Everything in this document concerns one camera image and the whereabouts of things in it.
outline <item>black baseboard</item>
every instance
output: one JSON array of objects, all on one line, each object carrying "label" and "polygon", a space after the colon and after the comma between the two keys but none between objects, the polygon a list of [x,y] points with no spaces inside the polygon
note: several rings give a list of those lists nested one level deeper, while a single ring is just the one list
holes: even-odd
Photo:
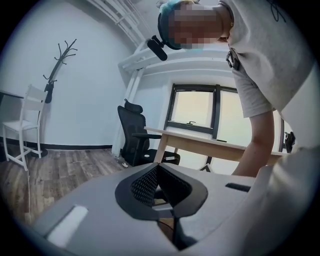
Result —
[{"label": "black baseboard", "polygon": [[[9,145],[16,145],[19,146],[19,140],[7,138],[6,143]],[[28,142],[25,141],[24,145],[28,148],[37,148],[37,143],[35,142]],[[104,150],[104,149],[111,149],[112,145],[54,145],[54,144],[40,144],[42,149],[46,150]]]}]

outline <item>office chair headrest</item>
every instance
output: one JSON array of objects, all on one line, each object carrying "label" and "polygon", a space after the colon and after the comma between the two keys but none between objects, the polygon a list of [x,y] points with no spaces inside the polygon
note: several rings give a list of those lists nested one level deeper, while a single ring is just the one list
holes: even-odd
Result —
[{"label": "office chair headrest", "polygon": [[144,111],[142,106],[136,105],[136,104],[132,104],[126,98],[124,99],[124,101],[125,101],[124,108],[126,110],[129,110],[130,112],[133,112],[133,113],[136,113],[136,114],[141,114]]}]

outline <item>chair leg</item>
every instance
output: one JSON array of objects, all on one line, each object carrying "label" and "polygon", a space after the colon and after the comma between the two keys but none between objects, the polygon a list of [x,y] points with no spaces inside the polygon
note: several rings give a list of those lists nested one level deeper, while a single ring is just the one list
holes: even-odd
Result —
[{"label": "chair leg", "polygon": [[19,145],[20,145],[20,151],[21,151],[21,159],[22,159],[24,170],[27,172],[28,167],[27,167],[26,158],[24,155],[25,149],[24,149],[24,140],[23,140],[22,135],[23,135],[23,131],[20,130],[19,131]]},{"label": "chair leg", "polygon": [[38,155],[39,158],[41,158],[41,149],[40,149],[40,127],[36,129],[36,136],[37,136],[37,142],[38,142]]},{"label": "chair leg", "polygon": [[7,148],[7,135],[6,135],[6,126],[2,126],[3,129],[3,147],[4,147],[4,152],[5,152],[5,158],[7,161],[9,161],[8,158],[8,148]]}]

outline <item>desk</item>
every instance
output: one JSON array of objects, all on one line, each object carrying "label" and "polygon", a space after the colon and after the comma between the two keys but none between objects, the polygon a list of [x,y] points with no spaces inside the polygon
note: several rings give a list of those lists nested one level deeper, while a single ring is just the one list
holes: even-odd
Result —
[{"label": "desk", "polygon": [[[239,161],[246,150],[245,146],[233,145],[226,142],[184,135],[167,130],[153,129],[149,127],[145,127],[144,129],[150,132],[162,134],[160,144],[154,158],[154,162],[156,163],[161,163],[167,146],[208,157],[231,161]],[[287,154],[282,152],[272,152],[267,164],[273,165],[279,158],[285,155]]]},{"label": "desk", "polygon": [[[18,98],[18,99],[23,99],[23,96],[8,92],[8,91],[4,91],[4,90],[0,90],[0,106],[1,106],[1,102],[2,99],[4,98],[4,96],[9,96],[9,97],[14,97],[14,98]],[[6,154],[5,154],[5,149],[0,146],[0,162],[3,162],[6,160]]]}]

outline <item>wooden floor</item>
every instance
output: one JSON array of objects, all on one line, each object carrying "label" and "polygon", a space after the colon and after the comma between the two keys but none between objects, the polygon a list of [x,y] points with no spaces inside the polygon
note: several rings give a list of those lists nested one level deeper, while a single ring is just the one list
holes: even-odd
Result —
[{"label": "wooden floor", "polygon": [[[17,147],[11,149],[19,155]],[[12,162],[0,163],[0,189],[12,214],[26,224],[82,183],[125,169],[111,149],[48,150],[42,159],[28,154],[28,173]]]}]

